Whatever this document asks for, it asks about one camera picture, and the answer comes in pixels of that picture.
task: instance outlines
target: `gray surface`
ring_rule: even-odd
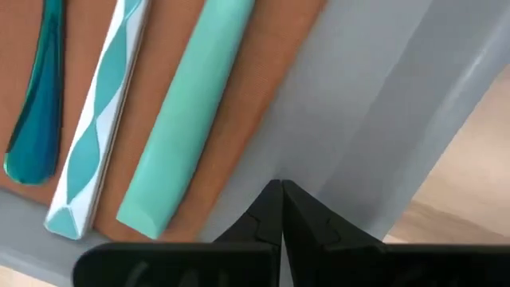
[[[0,265],[57,286],[71,286],[78,257],[106,240],[95,232],[80,242],[53,235],[42,225],[47,211],[46,206],[0,191]]]
[[[273,178],[381,238],[508,62],[509,12],[510,0],[330,0],[200,238]],[[54,237],[44,214],[0,193],[0,264],[62,285],[101,239]]]

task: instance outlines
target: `wooden floor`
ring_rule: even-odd
[[[386,242],[510,243],[510,67],[457,133]],[[51,287],[0,266],[0,287]]]

